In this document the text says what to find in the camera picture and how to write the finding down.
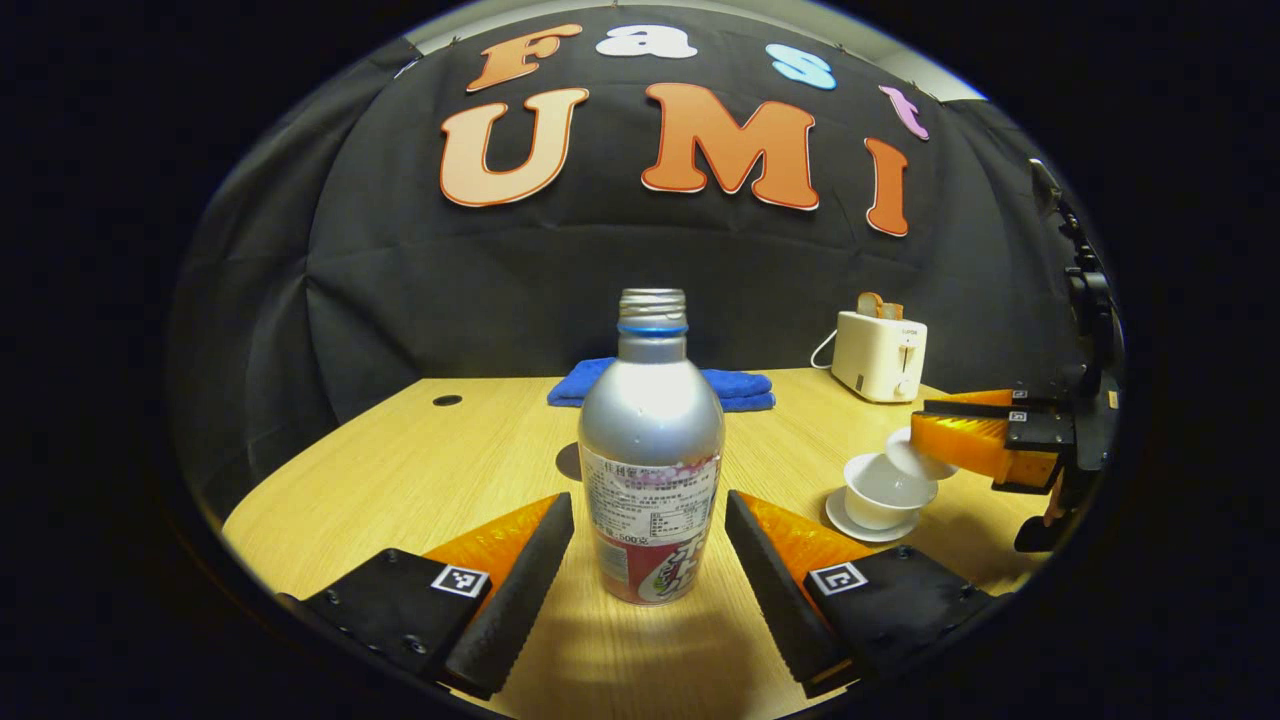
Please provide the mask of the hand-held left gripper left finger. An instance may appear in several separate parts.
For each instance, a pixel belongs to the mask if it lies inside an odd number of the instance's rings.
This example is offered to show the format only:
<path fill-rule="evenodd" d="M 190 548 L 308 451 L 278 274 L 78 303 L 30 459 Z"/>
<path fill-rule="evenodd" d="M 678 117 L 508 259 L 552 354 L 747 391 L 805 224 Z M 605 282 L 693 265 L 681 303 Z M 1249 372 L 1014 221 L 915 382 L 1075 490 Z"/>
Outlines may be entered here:
<path fill-rule="evenodd" d="M 506 684 L 575 533 L 561 492 L 425 553 L 384 548 L 280 601 L 323 634 L 426 683 L 489 700 Z"/>

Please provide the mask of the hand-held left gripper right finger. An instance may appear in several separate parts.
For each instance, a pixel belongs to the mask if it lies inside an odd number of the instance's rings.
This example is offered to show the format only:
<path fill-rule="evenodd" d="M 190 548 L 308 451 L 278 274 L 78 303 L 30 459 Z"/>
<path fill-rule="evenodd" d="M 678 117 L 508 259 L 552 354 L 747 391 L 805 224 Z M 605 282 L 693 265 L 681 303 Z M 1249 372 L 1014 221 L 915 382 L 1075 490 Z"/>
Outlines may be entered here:
<path fill-rule="evenodd" d="M 737 489 L 727 495 L 724 529 L 809 698 L 890 676 L 1000 606 L 910 544 L 872 550 Z"/>

